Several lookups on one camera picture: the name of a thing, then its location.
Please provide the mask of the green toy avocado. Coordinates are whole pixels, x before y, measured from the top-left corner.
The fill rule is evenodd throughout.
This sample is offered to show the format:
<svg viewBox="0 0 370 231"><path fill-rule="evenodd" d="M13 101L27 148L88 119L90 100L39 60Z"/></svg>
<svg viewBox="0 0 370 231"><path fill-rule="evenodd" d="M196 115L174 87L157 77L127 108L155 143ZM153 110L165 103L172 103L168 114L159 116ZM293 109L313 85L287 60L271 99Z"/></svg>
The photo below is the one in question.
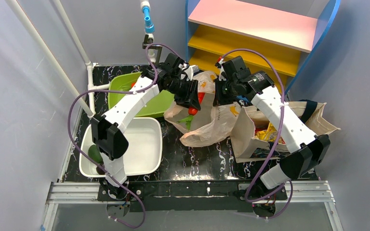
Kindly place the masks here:
<svg viewBox="0 0 370 231"><path fill-rule="evenodd" d="M102 164L103 163L103 159L102 159L100 150L99 150L99 148L95 144L93 144L93 145L91 145L89 147L89 149L88 149L88 156L93 161L95 161L98 164Z"/></svg>

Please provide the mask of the banana print plastic bag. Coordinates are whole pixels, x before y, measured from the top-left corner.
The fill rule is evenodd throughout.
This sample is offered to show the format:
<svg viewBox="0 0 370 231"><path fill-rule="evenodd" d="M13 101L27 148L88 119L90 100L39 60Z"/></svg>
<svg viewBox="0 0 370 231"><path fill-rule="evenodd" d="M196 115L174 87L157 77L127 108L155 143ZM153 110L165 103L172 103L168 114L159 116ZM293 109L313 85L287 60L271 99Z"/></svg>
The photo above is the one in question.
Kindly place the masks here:
<svg viewBox="0 0 370 231"><path fill-rule="evenodd" d="M164 119L174 125L183 135L180 142L187 147L205 147L227 138L238 118L241 106L234 102L229 105L213 106L216 74L204 71L193 79L198 81L198 91L205 93L201 110L193 117L190 128L181 119L188 116L188 109L172 103L164 112Z"/></svg>

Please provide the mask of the yellow snack packet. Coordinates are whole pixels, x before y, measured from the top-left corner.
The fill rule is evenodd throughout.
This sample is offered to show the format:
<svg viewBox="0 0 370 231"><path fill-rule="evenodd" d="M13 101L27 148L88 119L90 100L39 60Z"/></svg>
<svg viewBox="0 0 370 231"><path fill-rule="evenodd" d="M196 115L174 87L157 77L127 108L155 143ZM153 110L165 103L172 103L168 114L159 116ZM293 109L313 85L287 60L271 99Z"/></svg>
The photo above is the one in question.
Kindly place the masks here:
<svg viewBox="0 0 370 231"><path fill-rule="evenodd" d="M272 123L268 123L267 127L255 129L254 138L267 142L274 142L277 137L277 130Z"/></svg>

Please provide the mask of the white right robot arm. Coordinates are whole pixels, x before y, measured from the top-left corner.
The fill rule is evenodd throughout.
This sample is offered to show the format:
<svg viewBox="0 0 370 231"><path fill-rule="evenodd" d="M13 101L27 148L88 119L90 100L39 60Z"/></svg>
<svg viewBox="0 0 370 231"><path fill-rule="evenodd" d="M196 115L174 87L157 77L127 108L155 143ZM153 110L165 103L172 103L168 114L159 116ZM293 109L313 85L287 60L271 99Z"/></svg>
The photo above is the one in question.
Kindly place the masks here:
<svg viewBox="0 0 370 231"><path fill-rule="evenodd" d="M295 180L320 164L329 146L327 134L317 135L286 105L273 80L264 71L251 73L241 56L216 63L221 68L221 80L215 80L217 105L234 102L244 96L280 132L290 155L260 176L256 188L269 191L288 180Z"/></svg>

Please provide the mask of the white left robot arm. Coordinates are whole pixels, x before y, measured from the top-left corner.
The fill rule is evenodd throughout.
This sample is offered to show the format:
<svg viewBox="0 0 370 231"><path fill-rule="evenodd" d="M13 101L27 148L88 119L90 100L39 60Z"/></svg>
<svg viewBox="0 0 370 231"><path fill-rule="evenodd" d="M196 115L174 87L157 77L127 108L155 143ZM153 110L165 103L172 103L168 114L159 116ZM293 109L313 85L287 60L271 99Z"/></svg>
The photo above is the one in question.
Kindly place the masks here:
<svg viewBox="0 0 370 231"><path fill-rule="evenodd" d="M111 185L119 188L127 181L123 156L129 142L124 132L150 100L165 90L174 95L178 106L201 109L198 81L193 78L198 70L197 65L170 53L164 62L149 65L114 107L91 119L92 141L99 147L106 180Z"/></svg>

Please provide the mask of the dark toy avocado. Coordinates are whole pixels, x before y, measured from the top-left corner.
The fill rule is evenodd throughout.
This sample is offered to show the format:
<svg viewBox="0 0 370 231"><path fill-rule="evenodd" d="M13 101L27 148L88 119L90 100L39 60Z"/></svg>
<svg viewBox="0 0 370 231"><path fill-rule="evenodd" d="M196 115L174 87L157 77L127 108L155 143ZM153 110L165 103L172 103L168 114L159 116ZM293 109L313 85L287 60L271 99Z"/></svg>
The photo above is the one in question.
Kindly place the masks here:
<svg viewBox="0 0 370 231"><path fill-rule="evenodd" d="M104 166L96 167L96 173L99 177L105 177Z"/></svg>

